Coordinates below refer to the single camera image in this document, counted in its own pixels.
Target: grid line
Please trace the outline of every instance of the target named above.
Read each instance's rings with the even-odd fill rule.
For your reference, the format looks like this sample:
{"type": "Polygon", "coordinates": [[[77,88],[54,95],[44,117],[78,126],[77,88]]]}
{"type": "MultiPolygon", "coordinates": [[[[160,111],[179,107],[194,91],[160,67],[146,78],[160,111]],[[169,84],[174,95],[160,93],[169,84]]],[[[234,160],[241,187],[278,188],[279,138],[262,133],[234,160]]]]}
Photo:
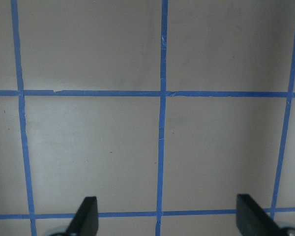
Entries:
{"type": "MultiPolygon", "coordinates": [[[[271,208],[264,208],[264,211],[270,213],[271,208]]],[[[295,212],[295,207],[279,207],[275,212],[295,212]]],[[[99,218],[110,217],[153,217],[156,216],[156,211],[141,211],[141,212],[102,212],[98,214],[99,218]]],[[[236,214],[236,209],[211,209],[211,210],[174,210],[162,211],[162,216],[187,216],[187,215],[224,215],[236,214]]],[[[73,218],[74,213],[61,214],[4,214],[0,215],[0,220],[6,219],[64,219],[73,218]]]]}
{"type": "MultiPolygon", "coordinates": [[[[18,96],[17,90],[0,90],[0,96],[18,96]]],[[[24,96],[90,96],[90,97],[160,97],[160,91],[131,90],[24,90],[24,96]]],[[[295,92],[266,91],[166,91],[166,97],[282,97],[295,98],[295,92]]]]}
{"type": "Polygon", "coordinates": [[[272,195],[272,202],[271,202],[270,216],[272,219],[274,219],[274,216],[275,216],[275,208],[276,208],[276,202],[277,202],[277,197],[278,197],[278,192],[279,192],[279,185],[280,185],[280,178],[281,178],[281,172],[282,172],[282,167],[283,167],[285,144],[286,144],[286,138],[287,138],[287,132],[288,132],[289,120],[290,120],[290,113],[291,113],[294,82],[295,82],[295,36],[294,36],[293,55],[292,55],[292,62],[291,62],[290,80],[289,80],[289,87],[288,87],[288,92],[289,92],[288,95],[289,96],[286,99],[286,107],[285,107],[282,136],[281,136],[280,149],[279,149],[279,157],[278,157],[278,162],[277,162],[273,195],[272,195]]]}
{"type": "Polygon", "coordinates": [[[21,130],[23,162],[24,162],[25,181],[26,181],[28,208],[29,208],[30,230],[31,230],[32,236],[37,236],[36,222],[34,217],[35,209],[34,209],[33,191],[32,191],[31,174],[30,174],[29,147],[28,147],[28,139],[26,136],[25,97],[24,97],[24,83],[22,78],[21,46],[20,46],[20,35],[19,35],[19,17],[18,17],[17,0],[11,0],[11,15],[12,15],[16,79],[17,79],[18,97],[19,97],[20,130],[21,130]]]}
{"type": "Polygon", "coordinates": [[[160,60],[160,111],[158,133],[158,169],[157,169],[157,199],[155,236],[161,234],[162,200],[163,200],[163,171],[165,143],[165,112],[166,112],[166,53],[167,53],[167,14],[168,0],[162,0],[161,16],[161,60],[160,60]]]}

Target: black plastic piece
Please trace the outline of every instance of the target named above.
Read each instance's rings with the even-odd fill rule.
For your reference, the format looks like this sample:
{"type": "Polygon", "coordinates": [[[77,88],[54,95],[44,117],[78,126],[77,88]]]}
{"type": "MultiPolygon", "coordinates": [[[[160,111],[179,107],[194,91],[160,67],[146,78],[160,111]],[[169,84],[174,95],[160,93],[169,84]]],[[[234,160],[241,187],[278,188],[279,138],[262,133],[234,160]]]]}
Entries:
{"type": "Polygon", "coordinates": [[[248,194],[237,195],[236,224],[243,236],[288,236],[293,229],[280,229],[248,194]]]}
{"type": "Polygon", "coordinates": [[[96,236],[97,230],[97,200],[96,197],[86,197],[65,233],[57,233],[51,236],[96,236]]]}

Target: painter's tape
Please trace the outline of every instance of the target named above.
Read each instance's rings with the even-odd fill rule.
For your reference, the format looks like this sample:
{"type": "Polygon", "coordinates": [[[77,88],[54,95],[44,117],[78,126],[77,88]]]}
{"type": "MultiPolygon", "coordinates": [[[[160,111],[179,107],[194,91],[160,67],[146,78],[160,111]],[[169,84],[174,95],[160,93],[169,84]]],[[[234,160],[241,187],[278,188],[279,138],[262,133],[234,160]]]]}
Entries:
{"type": "MultiPolygon", "coordinates": [[[[270,213],[270,208],[264,208],[264,211],[270,213]]],[[[275,212],[295,212],[295,207],[281,207],[277,208],[275,212]]],[[[139,211],[139,212],[102,212],[98,214],[100,218],[109,217],[153,217],[156,216],[156,211],[139,211]]],[[[217,210],[174,210],[163,211],[162,216],[184,216],[184,215],[224,215],[224,214],[236,214],[235,209],[217,209],[217,210]]],[[[0,220],[6,219],[67,219],[73,218],[74,213],[65,214],[10,214],[0,215],[0,220]]]]}
{"type": "Polygon", "coordinates": [[[19,92],[15,90],[0,90],[0,96],[17,96],[17,95],[19,95],[19,92]]]}
{"type": "Polygon", "coordinates": [[[159,97],[160,91],[120,90],[24,90],[25,96],[109,96],[109,97],[159,97]]]}
{"type": "Polygon", "coordinates": [[[272,202],[271,202],[270,216],[272,219],[274,219],[274,216],[275,216],[276,202],[277,202],[277,197],[279,193],[286,137],[287,137],[287,131],[289,126],[289,119],[290,119],[290,112],[291,112],[291,105],[292,105],[292,98],[293,98],[294,81],[295,81],[295,37],[294,37],[293,56],[292,56],[292,64],[291,64],[291,72],[290,72],[290,81],[289,81],[289,88],[288,88],[288,92],[290,93],[290,96],[288,96],[286,99],[286,107],[285,107],[282,136],[281,136],[281,143],[280,143],[280,150],[279,150],[279,158],[278,158],[278,163],[276,168],[272,202]]]}
{"type": "Polygon", "coordinates": [[[158,125],[158,170],[157,170],[157,199],[155,236],[161,235],[163,175],[164,175],[164,142],[165,142],[165,112],[166,112],[166,52],[167,52],[167,16],[168,0],[162,0],[161,21],[161,65],[160,65],[160,112],[158,125]]]}
{"type": "Polygon", "coordinates": [[[19,35],[19,17],[18,17],[17,0],[11,0],[11,14],[12,14],[16,79],[17,79],[18,93],[19,93],[18,95],[19,95],[21,141],[22,141],[25,181],[26,181],[26,189],[27,189],[27,197],[28,197],[28,207],[29,207],[29,215],[30,215],[30,228],[31,228],[31,235],[37,236],[36,223],[35,223],[35,219],[33,218],[35,211],[34,211],[34,200],[33,200],[33,191],[32,191],[31,175],[30,175],[29,148],[28,148],[28,140],[26,137],[24,83],[22,78],[21,46],[20,46],[20,35],[19,35]]]}
{"type": "Polygon", "coordinates": [[[167,91],[167,97],[288,97],[288,92],[254,92],[254,91],[167,91]]]}

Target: metal screw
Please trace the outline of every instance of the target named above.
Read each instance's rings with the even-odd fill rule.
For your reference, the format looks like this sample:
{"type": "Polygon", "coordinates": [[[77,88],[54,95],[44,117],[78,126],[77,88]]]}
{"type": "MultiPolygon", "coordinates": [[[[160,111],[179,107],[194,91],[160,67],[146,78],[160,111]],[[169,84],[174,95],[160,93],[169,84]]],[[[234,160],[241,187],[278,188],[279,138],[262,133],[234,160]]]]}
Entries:
{"type": "Polygon", "coordinates": [[[289,229],[289,230],[287,230],[287,234],[288,234],[288,236],[295,236],[295,230],[289,229]]]}

